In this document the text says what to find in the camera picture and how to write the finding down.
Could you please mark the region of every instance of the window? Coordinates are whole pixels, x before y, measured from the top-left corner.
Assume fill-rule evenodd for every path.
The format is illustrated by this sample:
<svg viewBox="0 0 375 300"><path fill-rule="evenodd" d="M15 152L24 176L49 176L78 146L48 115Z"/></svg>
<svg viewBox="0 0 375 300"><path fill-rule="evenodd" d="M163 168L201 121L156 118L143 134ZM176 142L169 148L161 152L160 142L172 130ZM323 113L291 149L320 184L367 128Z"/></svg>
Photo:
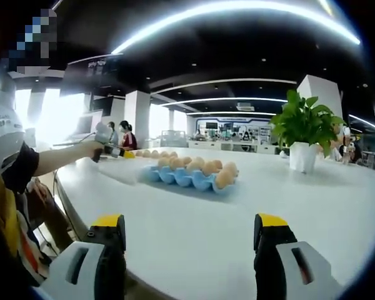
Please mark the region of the window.
<svg viewBox="0 0 375 300"><path fill-rule="evenodd" d="M60 97L59 89L47 89L36 128L40 141L58 143L71 135L84 109L84 94Z"/></svg>
<svg viewBox="0 0 375 300"><path fill-rule="evenodd" d="M28 122L28 107L29 99L31 98L30 89L19 89L15 92L15 112L20 118L24 128L29 127Z"/></svg>
<svg viewBox="0 0 375 300"><path fill-rule="evenodd" d="M174 111L174 130L188 133L188 117L184 112Z"/></svg>
<svg viewBox="0 0 375 300"><path fill-rule="evenodd" d="M157 138L161 135L161 131L163 130L169 130L169 109L151 104L149 117L150 138Z"/></svg>

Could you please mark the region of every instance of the display screen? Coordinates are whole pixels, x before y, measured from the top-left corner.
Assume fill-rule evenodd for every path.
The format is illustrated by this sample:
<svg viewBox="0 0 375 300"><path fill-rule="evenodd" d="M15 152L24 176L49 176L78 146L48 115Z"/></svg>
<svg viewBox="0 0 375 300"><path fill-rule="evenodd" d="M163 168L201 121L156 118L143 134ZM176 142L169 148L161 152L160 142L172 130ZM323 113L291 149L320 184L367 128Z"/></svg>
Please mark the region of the display screen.
<svg viewBox="0 0 375 300"><path fill-rule="evenodd" d="M80 117L74 134L91 133L93 116Z"/></svg>
<svg viewBox="0 0 375 300"><path fill-rule="evenodd" d="M111 115L113 97L100 98L93 101L91 111L102 111L102 117Z"/></svg>
<svg viewBox="0 0 375 300"><path fill-rule="evenodd" d="M206 128L207 129L218 129L218 123L206 123Z"/></svg>

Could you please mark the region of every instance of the led light strip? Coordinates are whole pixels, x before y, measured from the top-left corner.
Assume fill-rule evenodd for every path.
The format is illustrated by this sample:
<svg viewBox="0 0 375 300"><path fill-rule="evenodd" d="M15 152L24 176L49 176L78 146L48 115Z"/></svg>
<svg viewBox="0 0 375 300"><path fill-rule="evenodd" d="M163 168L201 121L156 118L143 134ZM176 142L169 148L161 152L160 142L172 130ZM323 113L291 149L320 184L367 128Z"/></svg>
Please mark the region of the led light strip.
<svg viewBox="0 0 375 300"><path fill-rule="evenodd" d="M356 128L350 128L351 130L355 130L355 131L358 131L359 133L363 133L361 130L358 130Z"/></svg>
<svg viewBox="0 0 375 300"><path fill-rule="evenodd" d="M186 104L186 103L220 101L220 100L263 100L263 101L274 101L274 102L284 102L284 103L288 101L288 100L282 100L282 99L258 98L258 97L222 97L222 98L204 98L204 99L177 101L177 102L172 102L172 103L160 104L160 106L170 106L170 105L178 105L178 104Z"/></svg>
<svg viewBox="0 0 375 300"><path fill-rule="evenodd" d="M197 114L262 114L264 116L275 116L270 112L246 112L246 111L204 111L204 112L189 112L186 115L194 116Z"/></svg>
<svg viewBox="0 0 375 300"><path fill-rule="evenodd" d="M242 81L264 81L269 83L290 83L290 84L297 84L296 81L291 80L283 80L283 79L269 79L269 78L231 78L231 79L218 79L218 80L210 80L210 81L202 81L202 82L195 82L189 84L183 84L182 86L173 86L167 89L162 89L160 91L152 92L152 95L160 94L168 91L173 91L174 89L182 89L182 88L189 88L191 86L201 86L204 84L213 84L213 83L233 83L233 82L242 82Z"/></svg>
<svg viewBox="0 0 375 300"><path fill-rule="evenodd" d="M219 13L223 11L237 11L244 9L270 9L273 11L284 11L286 13L295 14L302 18L312 20L315 23L318 23L330 29L331 31L340 34L341 36L344 36L346 39L350 40L356 45L361 44L361 41L353 33L348 31L339 23L333 21L328 17L322 16L320 14L317 14L316 12L310 11L303 7L272 1L218 1L198 6L192 9L188 9L187 11L174 14L170 17L155 22L154 24L145 27L144 29L140 30L135 35L133 35L131 38L123 42L116 49L114 49L114 51L111 52L111 54L120 53L121 51L127 49L129 46L132 46L133 44L145 38L148 38L149 36L152 36L158 31L179 21L183 21L185 19L193 18L204 14Z"/></svg>
<svg viewBox="0 0 375 300"><path fill-rule="evenodd" d="M361 121L361 122L363 122L363 123L365 123L365 124L368 124L368 125L372 126L373 128L375 128L375 124L373 124L373 123L370 123L370 122L368 122L368 121L365 121L365 120L363 120L363 119L360 119L359 117L353 116L352 114L350 114L349 116L351 116L352 118L357 119L358 121Z"/></svg>

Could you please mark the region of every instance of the egg carton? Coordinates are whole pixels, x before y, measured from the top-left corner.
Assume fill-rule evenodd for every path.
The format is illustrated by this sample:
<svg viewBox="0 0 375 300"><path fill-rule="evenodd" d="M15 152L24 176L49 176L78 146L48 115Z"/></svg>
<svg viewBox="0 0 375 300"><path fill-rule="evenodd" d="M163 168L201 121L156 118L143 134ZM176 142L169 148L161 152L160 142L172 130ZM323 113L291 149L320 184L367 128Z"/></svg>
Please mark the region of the egg carton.
<svg viewBox="0 0 375 300"><path fill-rule="evenodd" d="M194 187L199 191L214 191L216 194L226 195L234 189L234 184L227 185L219 189L215 184L216 174L205 176L200 170L193 170L188 174L184 167L179 167L175 171L169 166L158 168L157 166L147 167L144 170L145 177L151 182L162 181L166 184L177 184L183 188Z"/></svg>

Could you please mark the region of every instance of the pixelated logo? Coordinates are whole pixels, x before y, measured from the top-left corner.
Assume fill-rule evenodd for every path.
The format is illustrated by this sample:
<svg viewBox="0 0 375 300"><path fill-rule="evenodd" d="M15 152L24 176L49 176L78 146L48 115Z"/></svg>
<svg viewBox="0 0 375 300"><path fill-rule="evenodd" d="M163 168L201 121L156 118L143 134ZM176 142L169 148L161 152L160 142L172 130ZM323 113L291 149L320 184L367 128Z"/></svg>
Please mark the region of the pixelated logo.
<svg viewBox="0 0 375 300"><path fill-rule="evenodd" d="M8 52L8 71L38 76L50 67L49 53L56 50L57 14L52 9L41 9Z"/></svg>

